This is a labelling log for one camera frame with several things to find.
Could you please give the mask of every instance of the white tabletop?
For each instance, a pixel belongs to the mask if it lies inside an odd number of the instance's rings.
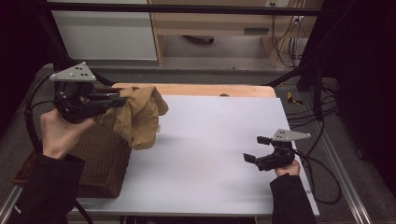
[[[154,147],[133,150],[117,199],[78,199],[88,212],[114,215],[270,215],[269,183],[274,171],[260,172],[243,153],[271,154],[257,136],[289,130],[279,99],[260,97],[163,96]],[[306,174],[301,178],[316,216]]]

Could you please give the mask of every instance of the human hand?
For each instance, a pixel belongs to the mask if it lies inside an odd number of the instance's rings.
[[[62,118],[57,109],[41,115],[41,132],[43,140],[43,155],[57,160],[64,156],[78,143],[81,135],[87,131],[95,121],[86,119],[79,124],[69,123]]]
[[[289,175],[300,174],[300,163],[294,160],[290,165],[285,167],[279,167],[275,169],[276,176],[281,176],[289,173]]]

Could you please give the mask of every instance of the black sleeve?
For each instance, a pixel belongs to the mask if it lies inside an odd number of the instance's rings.
[[[71,155],[63,161],[40,155],[8,223],[67,223],[84,165]]]
[[[274,197],[273,224],[317,223],[298,175],[282,175],[270,186]]]

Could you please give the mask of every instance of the wooden edge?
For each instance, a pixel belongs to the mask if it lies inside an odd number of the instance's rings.
[[[155,86],[162,95],[202,95],[276,98],[275,91],[268,86],[249,85],[204,85],[204,84],[160,84],[160,83],[116,83],[113,88],[144,88]]]

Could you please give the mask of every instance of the white cabinet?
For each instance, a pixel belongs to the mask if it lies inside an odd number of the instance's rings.
[[[49,0],[147,4],[147,0]],[[157,60],[149,13],[53,11],[67,52],[84,60]]]

